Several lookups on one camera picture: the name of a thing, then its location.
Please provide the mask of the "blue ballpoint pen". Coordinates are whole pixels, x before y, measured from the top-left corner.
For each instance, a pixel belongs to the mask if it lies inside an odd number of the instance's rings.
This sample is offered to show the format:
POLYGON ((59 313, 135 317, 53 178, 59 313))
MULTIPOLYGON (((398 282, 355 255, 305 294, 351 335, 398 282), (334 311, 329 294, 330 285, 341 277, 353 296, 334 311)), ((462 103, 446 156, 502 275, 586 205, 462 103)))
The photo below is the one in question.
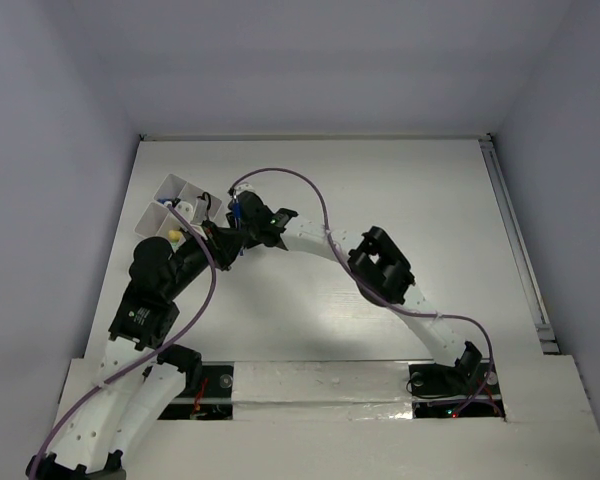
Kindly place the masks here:
POLYGON ((233 216, 234 216, 234 220, 235 220, 236 230, 238 232, 241 232, 242 231, 242 227, 241 227, 241 210, 240 210, 240 204, 239 204, 239 201, 238 201, 238 198, 237 198, 236 195, 233 196, 232 212, 233 212, 233 216))

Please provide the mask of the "black handled scissors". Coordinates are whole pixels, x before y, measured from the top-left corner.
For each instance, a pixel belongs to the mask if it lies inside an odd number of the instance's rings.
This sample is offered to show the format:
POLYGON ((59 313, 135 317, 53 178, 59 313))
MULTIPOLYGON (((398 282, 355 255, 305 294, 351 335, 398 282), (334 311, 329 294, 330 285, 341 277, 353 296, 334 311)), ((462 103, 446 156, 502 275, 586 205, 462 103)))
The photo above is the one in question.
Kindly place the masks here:
POLYGON ((211 205, 213 202, 212 195, 206 191, 200 195, 200 199, 204 200, 208 205, 211 205))

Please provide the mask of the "yellow highlighter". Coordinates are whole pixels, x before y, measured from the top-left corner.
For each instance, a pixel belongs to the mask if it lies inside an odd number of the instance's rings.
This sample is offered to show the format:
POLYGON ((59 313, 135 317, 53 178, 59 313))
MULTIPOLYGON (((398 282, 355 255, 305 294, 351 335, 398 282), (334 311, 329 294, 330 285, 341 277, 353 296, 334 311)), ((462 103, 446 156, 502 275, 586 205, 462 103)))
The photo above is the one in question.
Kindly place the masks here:
POLYGON ((180 230, 169 230, 167 237, 171 243, 178 243, 182 239, 183 233, 180 230))

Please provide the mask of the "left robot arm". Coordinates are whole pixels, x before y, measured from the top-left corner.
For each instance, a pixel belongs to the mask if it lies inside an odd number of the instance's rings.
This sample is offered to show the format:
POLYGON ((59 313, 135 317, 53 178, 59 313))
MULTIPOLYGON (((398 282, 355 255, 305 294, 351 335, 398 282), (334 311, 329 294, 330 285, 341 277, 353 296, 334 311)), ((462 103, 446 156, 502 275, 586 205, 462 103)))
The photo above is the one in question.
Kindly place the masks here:
POLYGON ((28 478, 126 478, 130 458, 163 410, 201 383, 200 353, 169 334, 180 314, 176 299, 205 270, 228 269, 245 239, 236 228, 205 221, 179 247, 160 236, 136 245, 92 385, 32 457, 28 478))

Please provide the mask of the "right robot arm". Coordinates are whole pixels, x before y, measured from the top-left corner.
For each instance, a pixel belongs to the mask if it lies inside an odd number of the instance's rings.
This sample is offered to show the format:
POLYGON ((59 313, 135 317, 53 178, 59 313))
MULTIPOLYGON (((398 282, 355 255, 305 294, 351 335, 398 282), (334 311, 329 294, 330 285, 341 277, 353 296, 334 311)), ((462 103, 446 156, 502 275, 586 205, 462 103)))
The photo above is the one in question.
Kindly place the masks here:
POLYGON ((230 191, 230 224, 249 235, 249 248, 264 245, 334 261, 353 276, 369 302, 391 310, 429 351, 442 384, 462 392, 477 378, 480 350, 456 333, 425 298, 411 264, 381 228, 362 234, 331 230, 289 209, 272 211, 247 184, 230 191))

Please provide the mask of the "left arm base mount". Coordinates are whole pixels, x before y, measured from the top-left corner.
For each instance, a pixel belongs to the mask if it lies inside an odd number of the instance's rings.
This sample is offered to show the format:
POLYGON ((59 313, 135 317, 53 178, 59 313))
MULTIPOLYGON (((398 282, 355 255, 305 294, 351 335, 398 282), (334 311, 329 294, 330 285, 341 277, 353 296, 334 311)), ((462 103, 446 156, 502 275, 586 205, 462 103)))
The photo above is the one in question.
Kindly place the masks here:
POLYGON ((220 421, 233 419, 233 363, 207 363, 190 348, 173 345, 158 355, 158 363, 175 366, 185 385, 163 410, 160 420, 220 421))

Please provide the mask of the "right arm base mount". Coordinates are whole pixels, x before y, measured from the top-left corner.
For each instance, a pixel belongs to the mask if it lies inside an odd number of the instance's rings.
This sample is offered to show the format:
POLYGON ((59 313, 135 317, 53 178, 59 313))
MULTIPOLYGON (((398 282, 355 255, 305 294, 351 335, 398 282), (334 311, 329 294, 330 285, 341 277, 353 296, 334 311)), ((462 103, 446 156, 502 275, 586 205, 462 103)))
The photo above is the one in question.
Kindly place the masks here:
POLYGON ((415 419, 506 418, 496 368, 488 361, 470 380, 434 363, 410 364, 405 390, 415 419))

